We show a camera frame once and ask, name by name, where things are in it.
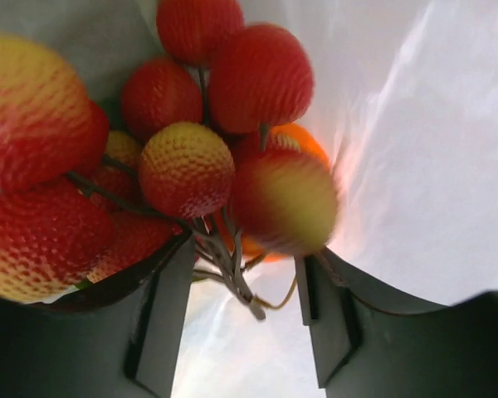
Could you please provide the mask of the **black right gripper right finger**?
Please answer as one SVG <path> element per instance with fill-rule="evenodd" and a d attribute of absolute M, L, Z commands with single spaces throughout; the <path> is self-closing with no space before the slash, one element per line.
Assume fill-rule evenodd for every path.
<path fill-rule="evenodd" d="M 317 382 L 329 397 L 498 397 L 498 291 L 444 306 L 331 250 L 295 260 Z"/>

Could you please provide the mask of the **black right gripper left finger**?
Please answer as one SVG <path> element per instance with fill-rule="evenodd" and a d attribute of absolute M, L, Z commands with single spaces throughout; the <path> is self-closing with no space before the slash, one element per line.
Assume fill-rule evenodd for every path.
<path fill-rule="evenodd" d="M 0 298 L 0 397 L 168 397 L 194 261 L 183 233 L 49 304 Z"/>

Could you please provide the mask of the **red yellow fake lychee bunch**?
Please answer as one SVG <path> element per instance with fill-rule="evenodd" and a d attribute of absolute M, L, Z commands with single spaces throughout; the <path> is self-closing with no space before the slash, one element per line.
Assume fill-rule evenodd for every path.
<path fill-rule="evenodd" d="M 237 1 L 160 1 L 164 54 L 120 93 L 113 130 L 75 69 L 0 33 L 0 297 L 35 303 L 149 258 L 180 231 L 259 320 L 268 303 L 244 274 L 266 258 L 319 254 L 341 210 L 333 173 L 292 147 L 315 78 L 298 39 L 246 24 Z M 237 161 L 224 133 L 259 133 Z M 247 260 L 242 236 L 262 254 Z"/>

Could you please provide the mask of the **translucent yellow-green plastic bag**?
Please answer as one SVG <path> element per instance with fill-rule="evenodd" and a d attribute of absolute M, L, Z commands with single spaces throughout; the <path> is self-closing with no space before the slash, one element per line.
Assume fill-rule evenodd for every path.
<path fill-rule="evenodd" d="M 344 219 L 329 250 L 407 294 L 452 306 L 498 291 L 498 1 L 245 1 L 304 44 L 302 124 L 335 157 Z M 295 261 L 249 284 L 277 300 Z M 297 296 L 258 322 L 191 280 L 168 397 L 329 397 Z"/>

